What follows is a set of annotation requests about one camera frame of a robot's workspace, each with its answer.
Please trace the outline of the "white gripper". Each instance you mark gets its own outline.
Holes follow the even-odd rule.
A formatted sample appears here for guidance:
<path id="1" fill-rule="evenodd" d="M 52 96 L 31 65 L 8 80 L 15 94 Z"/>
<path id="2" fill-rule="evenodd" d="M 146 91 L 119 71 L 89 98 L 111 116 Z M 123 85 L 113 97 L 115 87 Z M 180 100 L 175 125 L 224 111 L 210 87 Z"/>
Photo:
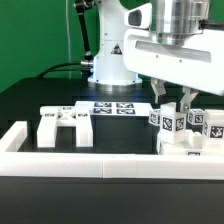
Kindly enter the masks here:
<path id="1" fill-rule="evenodd" d="M 190 110 L 197 90 L 224 96 L 224 31 L 204 30 L 187 39 L 183 47 L 155 40 L 152 32 L 128 29 L 123 57 L 128 70 L 156 78 L 151 80 L 156 104 L 167 102 L 164 81 L 185 86 L 178 104 L 181 113 Z"/>

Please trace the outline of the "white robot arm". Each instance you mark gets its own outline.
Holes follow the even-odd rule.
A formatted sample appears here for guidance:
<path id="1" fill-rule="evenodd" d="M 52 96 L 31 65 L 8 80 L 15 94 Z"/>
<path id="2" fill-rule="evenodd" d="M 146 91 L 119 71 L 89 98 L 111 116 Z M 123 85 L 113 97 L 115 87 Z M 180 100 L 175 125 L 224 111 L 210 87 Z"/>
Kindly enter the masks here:
<path id="1" fill-rule="evenodd" d="M 164 84 L 183 87 L 177 109 L 188 112 L 203 91 L 224 96 L 224 23 L 211 21 L 211 0 L 151 0 L 128 10 L 120 0 L 76 0 L 88 82 L 109 91 L 151 79 L 155 102 Z"/>

